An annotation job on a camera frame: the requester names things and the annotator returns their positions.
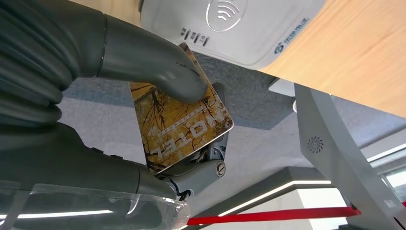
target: wooden tabletop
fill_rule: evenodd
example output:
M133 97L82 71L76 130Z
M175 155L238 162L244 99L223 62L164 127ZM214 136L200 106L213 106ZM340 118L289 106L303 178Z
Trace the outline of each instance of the wooden tabletop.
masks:
M140 26L138 0L73 0ZM406 0L326 0L260 71L406 117Z

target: led light strip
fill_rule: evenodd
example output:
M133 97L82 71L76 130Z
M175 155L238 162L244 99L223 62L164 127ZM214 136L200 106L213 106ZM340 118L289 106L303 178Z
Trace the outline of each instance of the led light strip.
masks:
M392 148L390 150L387 150L385 152L379 153L378 155L375 155L373 157L370 157L370 158L367 159L367 161L372 162L374 160L377 160L377 159L382 158L382 157L386 157L389 154L395 153L395 152L397 152L399 150L402 150L402 149L405 149L405 148L406 148L406 143L403 144L403 145L399 145L397 147L394 147L394 148Z
M236 211L236 210L238 210L238 209L240 209L242 207L250 205L250 204L252 204L254 202L257 202L257 201L259 201L259 200L261 200L261 199L263 199L263 198L265 198L267 196L275 194L275 193L277 193L279 191L282 191L285 188L288 188L288 187L290 187L292 185L296 185L296 184L331 184L331 181L291 181L291 182L288 182L288 183L286 183L286 184L284 184L284 185L282 185L280 187L277 187L277 188L275 188L275 189L273 189L273 190L271 190L271 191L269 191L267 193L264 193L264 194L254 198L252 200L249 200L249 201L247 201L247 202L245 202L245 203L243 203L243 204L241 204L239 206L236 206L236 207L234 207L234 208L232 208L232 209L230 209L228 211L225 211L225 212L223 212L222 214L220 214L218 216L219 217L225 216L225 215L227 215L227 214L229 214L231 212L234 212L234 211Z
M84 211L84 212L58 212L58 213L39 213L39 214L20 214L18 219L31 219L31 218L49 218L49 217L73 217L85 215L97 215L113 213L110 210L100 211ZM0 219L6 219L7 215L0 215Z

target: red rope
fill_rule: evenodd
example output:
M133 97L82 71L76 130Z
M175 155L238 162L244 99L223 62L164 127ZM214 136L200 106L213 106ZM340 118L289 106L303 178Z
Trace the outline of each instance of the red rope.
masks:
M250 222L250 221L273 221L273 220L289 220L289 219L351 217L358 214L361 214L361 212L351 207L305 208L305 209L280 210L272 212L235 214L223 217L215 216L215 217L190 218L187 225Z

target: transparent plastic cover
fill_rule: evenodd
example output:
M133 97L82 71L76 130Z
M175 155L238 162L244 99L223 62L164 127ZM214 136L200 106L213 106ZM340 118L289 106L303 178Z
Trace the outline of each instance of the transparent plastic cover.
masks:
M153 195L10 185L0 182L0 229L176 230L190 217L186 203Z

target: metal bolt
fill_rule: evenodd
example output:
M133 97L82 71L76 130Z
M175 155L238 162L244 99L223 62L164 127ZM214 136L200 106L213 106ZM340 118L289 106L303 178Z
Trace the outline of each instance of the metal bolt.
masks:
M226 164L224 164L224 162L219 161L216 165L216 175L218 177L222 177L224 176L224 174L226 173Z

